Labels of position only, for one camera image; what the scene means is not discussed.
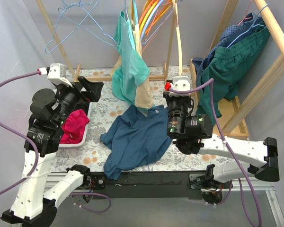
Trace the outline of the magenta t shirt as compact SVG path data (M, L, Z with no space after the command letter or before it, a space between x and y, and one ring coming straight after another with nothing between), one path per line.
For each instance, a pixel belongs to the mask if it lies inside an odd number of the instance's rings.
M72 112L62 126L64 135L60 140L60 144L79 144L83 140L86 125L89 118L83 110Z

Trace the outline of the navy blue t shirt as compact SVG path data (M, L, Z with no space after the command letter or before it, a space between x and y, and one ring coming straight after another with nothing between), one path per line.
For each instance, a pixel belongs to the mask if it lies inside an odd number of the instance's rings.
M107 178L117 180L122 171L133 170L157 162L169 148L172 140L167 135L168 109L155 106L142 114L131 105L118 116L100 141L109 149L104 164Z

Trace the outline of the light blue wire hanger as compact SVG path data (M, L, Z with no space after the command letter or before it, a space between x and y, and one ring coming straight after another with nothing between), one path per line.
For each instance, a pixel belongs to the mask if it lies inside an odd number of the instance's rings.
M62 7L58 8L58 12L60 13L58 18L66 19L68 22L74 24L75 27L63 38L60 44L67 40L76 30L81 28L105 44L116 47L115 39L103 29L99 21L92 15L98 4L99 0L62 0ZM70 12L72 9L80 9L85 13L84 17L79 19L78 22L71 19L66 13Z
M93 22L95 22L94 17L92 16L92 12L94 11L95 7L98 6L99 0L76 0L73 3L67 2L66 0L62 0L62 6L58 7L58 18L56 19L55 24L53 25L53 31L51 32L52 38L46 43L45 46L45 53L50 54L54 50L58 49L62 44L69 39L71 35L73 35L79 28L82 28L83 30L87 31L88 33L94 35L90 29L88 29L84 23L90 18ZM73 9L80 9L85 13L84 17L80 21L75 21L74 19L71 19L68 14ZM64 36L64 38L61 38L59 41L56 41L55 46L53 46L53 42L55 41L55 35L58 35L58 31L60 30L60 24L62 22L70 22L73 25L72 30L68 32Z

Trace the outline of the beige plastic hanger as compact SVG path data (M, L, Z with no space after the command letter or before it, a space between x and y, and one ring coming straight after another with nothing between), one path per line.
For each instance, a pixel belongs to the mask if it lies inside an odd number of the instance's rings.
M179 23L178 23L178 1L172 0L172 5L173 5L174 20L175 20L175 31L176 31L176 36L177 36L178 74L182 76L183 58L182 58L182 43L181 43L180 29L179 29Z

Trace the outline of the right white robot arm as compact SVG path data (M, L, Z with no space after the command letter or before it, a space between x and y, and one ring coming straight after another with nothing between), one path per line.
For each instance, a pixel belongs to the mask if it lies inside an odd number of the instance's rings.
M168 105L167 135L185 155L216 155L232 158L226 164L210 164L205 174L193 180L200 186L215 188L237 178L254 176L264 182L280 180L277 140L248 141L221 137L213 133L207 114L191 115L188 111L194 101L188 96L163 92Z

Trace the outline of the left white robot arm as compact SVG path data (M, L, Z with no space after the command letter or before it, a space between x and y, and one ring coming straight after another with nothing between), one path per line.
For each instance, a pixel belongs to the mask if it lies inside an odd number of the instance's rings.
M90 169L83 165L67 168L67 175L45 192L50 166L56 156L65 124L77 106L89 107L100 100L103 82L79 77L70 85L59 84L56 90L44 88L35 92L30 106L31 117L25 142L25 179L11 208L1 220L24 227L48 227L60 204L77 188L91 185Z

